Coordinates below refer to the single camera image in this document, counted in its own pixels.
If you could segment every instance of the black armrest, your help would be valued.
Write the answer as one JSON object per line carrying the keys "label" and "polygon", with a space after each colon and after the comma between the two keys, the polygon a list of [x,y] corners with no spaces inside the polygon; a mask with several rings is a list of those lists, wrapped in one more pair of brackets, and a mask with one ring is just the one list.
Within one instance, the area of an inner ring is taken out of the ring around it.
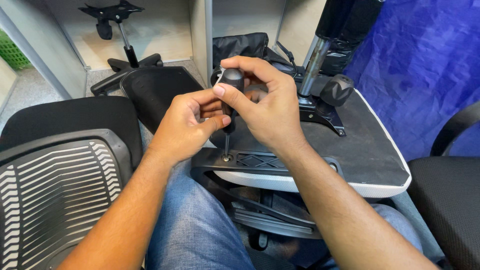
{"label": "black armrest", "polygon": [[433,142],[430,156],[448,156],[455,140],[469,127],[480,121],[480,101],[457,112],[444,125]]}

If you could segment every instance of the right hand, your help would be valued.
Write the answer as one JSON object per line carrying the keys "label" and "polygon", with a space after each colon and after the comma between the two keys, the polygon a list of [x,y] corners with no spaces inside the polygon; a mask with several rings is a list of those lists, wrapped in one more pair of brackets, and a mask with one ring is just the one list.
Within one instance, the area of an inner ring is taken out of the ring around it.
{"label": "right hand", "polygon": [[259,58],[235,56],[222,60],[221,65],[243,70],[247,84],[264,83],[267,86],[268,94],[256,98],[260,99],[258,103],[230,85],[216,84],[213,87],[214,94],[237,110],[260,143],[276,155],[285,149],[308,145],[300,127],[297,88],[291,76]]}

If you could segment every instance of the screwdriver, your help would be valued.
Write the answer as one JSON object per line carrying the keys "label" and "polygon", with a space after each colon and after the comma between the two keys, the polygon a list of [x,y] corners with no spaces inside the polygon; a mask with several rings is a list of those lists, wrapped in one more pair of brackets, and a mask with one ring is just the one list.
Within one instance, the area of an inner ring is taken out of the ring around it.
{"label": "screwdriver", "polygon": [[[236,69],[236,68],[225,69],[220,75],[220,78],[216,83],[224,83],[227,85],[231,85],[242,93],[245,87],[244,81],[243,81],[243,73],[240,71],[240,69]],[[223,161],[230,161],[230,157],[228,156],[230,134],[234,132],[236,128],[235,117],[237,116],[237,111],[223,101],[222,101],[222,111],[223,111],[223,114],[226,114],[231,118],[230,124],[223,128],[223,131],[225,132],[225,155],[222,157]]]}

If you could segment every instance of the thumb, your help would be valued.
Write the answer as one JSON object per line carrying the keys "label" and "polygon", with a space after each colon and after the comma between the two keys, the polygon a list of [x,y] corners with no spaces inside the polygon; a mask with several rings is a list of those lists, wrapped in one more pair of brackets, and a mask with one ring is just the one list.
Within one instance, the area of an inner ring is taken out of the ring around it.
{"label": "thumb", "polygon": [[214,85],[213,93],[223,102],[236,109],[242,116],[255,106],[255,103],[251,102],[242,92],[227,84]]}
{"label": "thumb", "polygon": [[205,122],[197,125],[198,128],[202,129],[208,137],[212,135],[213,132],[222,129],[228,126],[232,122],[230,116],[228,115],[217,115],[211,118],[208,118]]}

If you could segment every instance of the chair seat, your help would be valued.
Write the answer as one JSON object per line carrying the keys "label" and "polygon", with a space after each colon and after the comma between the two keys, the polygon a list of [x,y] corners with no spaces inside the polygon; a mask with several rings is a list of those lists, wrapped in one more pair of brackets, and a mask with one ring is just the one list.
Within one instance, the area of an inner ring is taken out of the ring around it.
{"label": "chair seat", "polygon": [[408,163],[412,201],[456,269],[480,269],[480,158]]}

